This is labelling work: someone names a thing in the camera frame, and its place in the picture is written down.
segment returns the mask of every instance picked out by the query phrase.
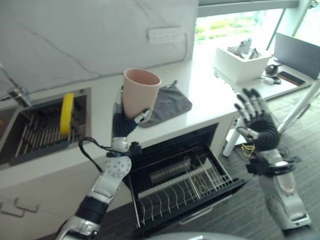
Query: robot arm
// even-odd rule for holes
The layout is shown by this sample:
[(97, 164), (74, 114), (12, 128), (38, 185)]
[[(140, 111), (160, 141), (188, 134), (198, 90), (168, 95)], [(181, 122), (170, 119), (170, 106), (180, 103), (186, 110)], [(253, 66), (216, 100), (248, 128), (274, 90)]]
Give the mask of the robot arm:
[(259, 93), (244, 89), (244, 97), (238, 96), (244, 108), (236, 104), (245, 127), (237, 130), (253, 142), (257, 156), (250, 159), (247, 170), (258, 175), (267, 209), (282, 231), (311, 225), (304, 203), (298, 195), (293, 170), (294, 162), (283, 160), (276, 149), (280, 135), (273, 123), (267, 104)]
[(114, 199), (121, 181), (131, 170), (128, 151), (137, 154), (141, 150), (137, 142), (133, 142), (128, 149), (127, 136), (150, 112), (147, 109), (136, 118), (127, 119), (122, 109), (122, 90), (119, 91), (113, 108), (111, 148), (100, 146), (110, 151), (106, 155), (105, 168), (87, 192), (75, 215), (60, 227), (56, 240), (87, 240), (98, 234), (108, 206)]

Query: wire rack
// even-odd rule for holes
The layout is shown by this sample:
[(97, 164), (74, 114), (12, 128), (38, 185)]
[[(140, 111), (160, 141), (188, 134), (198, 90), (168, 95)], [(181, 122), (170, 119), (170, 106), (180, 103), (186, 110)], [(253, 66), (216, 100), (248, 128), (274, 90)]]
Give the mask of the wire rack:
[(67, 136), (60, 134), (61, 103), (24, 113), (24, 128), (15, 150), (15, 158), (61, 143), (75, 143), (84, 135), (79, 125), (79, 110), (74, 109)]
[(135, 200), (142, 225), (180, 211), (233, 182), (218, 162), (210, 160), (203, 148), (147, 167), (145, 172), (139, 172), (139, 176), (135, 176), (138, 192)]

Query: kitchen sink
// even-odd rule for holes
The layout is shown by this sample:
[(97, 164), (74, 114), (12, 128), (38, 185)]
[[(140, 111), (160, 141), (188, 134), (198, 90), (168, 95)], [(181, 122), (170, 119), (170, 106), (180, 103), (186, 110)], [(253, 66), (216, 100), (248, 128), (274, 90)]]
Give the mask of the kitchen sink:
[(60, 134), (64, 94), (32, 102), (27, 109), (0, 111), (0, 169), (78, 146), (91, 135), (90, 88), (73, 92), (73, 112), (68, 135)]

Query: phone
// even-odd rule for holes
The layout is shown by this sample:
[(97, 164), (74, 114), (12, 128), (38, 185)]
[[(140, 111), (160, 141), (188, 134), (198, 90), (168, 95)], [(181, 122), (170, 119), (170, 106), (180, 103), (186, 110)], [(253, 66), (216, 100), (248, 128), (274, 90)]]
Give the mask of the phone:
[(290, 73), (287, 73), (287, 72), (285, 72), (285, 71), (279, 72), (279, 73), (277, 74), (277, 76), (278, 76), (279, 78), (282, 78), (283, 80), (288, 81), (289, 83), (292, 83), (292, 84), (296, 85), (296, 86), (300, 86), (300, 85), (306, 83), (306, 82), (303, 81), (302, 79), (300, 79), (300, 78), (298, 78), (298, 77), (296, 77), (296, 76), (293, 76), (293, 75), (291, 75)]

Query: open dishwasher drawer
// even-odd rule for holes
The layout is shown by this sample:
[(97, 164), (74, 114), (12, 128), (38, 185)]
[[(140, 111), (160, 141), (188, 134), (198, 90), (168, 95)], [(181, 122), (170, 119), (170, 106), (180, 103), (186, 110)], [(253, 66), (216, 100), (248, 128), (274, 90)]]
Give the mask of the open dishwasher drawer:
[(196, 212), (203, 215), (245, 184), (232, 179), (210, 151), (216, 127), (144, 148), (132, 159), (128, 181), (137, 218), (133, 235), (154, 233), (187, 216), (197, 217)]

